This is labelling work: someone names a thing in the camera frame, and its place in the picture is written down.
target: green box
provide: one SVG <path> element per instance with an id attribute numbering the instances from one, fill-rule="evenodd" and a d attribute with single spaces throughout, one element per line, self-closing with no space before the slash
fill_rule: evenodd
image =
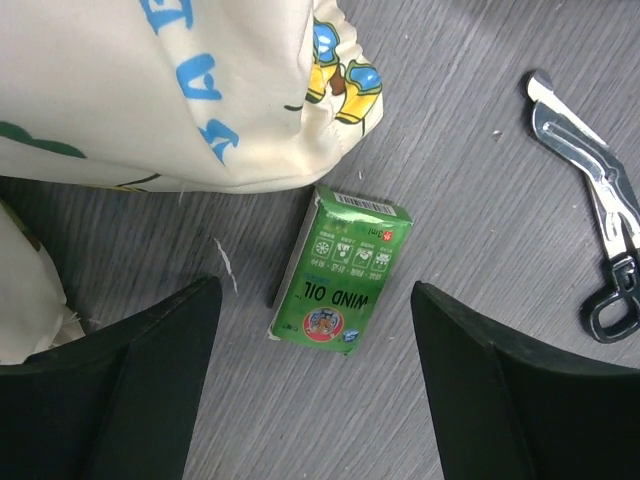
<path id="1" fill-rule="evenodd" d="M 353 352 L 411 225 L 401 207 L 318 186 L 274 303 L 269 336 Z"/>

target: barcode label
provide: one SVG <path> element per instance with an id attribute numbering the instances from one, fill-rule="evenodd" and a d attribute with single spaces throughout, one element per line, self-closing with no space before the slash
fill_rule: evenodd
<path id="1" fill-rule="evenodd" d="M 345 205 L 360 207 L 366 210 L 371 210 L 373 212 L 384 213 L 386 215 L 393 215 L 394 217 L 397 217 L 396 211 L 389 205 L 370 202 L 368 200 L 361 200 L 359 198 L 350 197 L 349 195 L 342 195 L 340 193 L 336 193 L 335 196 L 337 201 L 339 201 L 340 203 L 344 203 Z"/>

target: circular logo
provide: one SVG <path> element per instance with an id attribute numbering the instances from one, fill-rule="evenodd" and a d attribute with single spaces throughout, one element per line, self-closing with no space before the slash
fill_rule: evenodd
<path id="1" fill-rule="evenodd" d="M 346 343 L 354 342 L 356 338 L 358 338 L 358 331 L 355 328 L 345 330 L 344 333 L 342 334 L 342 339 Z"/>
<path id="2" fill-rule="evenodd" d="M 304 333 L 314 342 L 328 342 L 342 332 L 344 317 L 333 308 L 317 308 L 304 317 L 302 326 Z"/>

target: white fabric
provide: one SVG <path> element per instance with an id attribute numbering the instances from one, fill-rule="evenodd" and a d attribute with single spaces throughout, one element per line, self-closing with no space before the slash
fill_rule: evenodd
<path id="1" fill-rule="evenodd" d="M 294 188 L 382 116 L 335 0 L 7 1 L 0 65 L 0 174 L 15 177 Z"/>
<path id="2" fill-rule="evenodd" d="M 5 208 L 0 203 L 0 365 L 24 362 L 56 336 L 56 345 L 84 336 L 51 258 Z"/>

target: gray floor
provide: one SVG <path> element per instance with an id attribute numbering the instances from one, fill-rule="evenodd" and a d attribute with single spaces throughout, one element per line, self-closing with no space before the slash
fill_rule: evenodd
<path id="1" fill-rule="evenodd" d="M 640 334 L 601 346 L 579 328 L 581 302 L 603 285 L 602 253 L 584 183 L 528 134 L 520 83 L 531 68 L 551 72 L 565 102 L 618 150 L 640 194 L 637 2 L 341 5 L 383 75 L 385 117 L 324 183 L 394 200 L 415 218 L 354 356 L 266 338 L 308 188 L 179 202 L 0 182 L 51 252 L 72 304 L 102 324 L 201 274 L 223 278 L 186 479 L 442 478 L 408 304 L 417 279 L 552 345 L 640 367 Z"/>

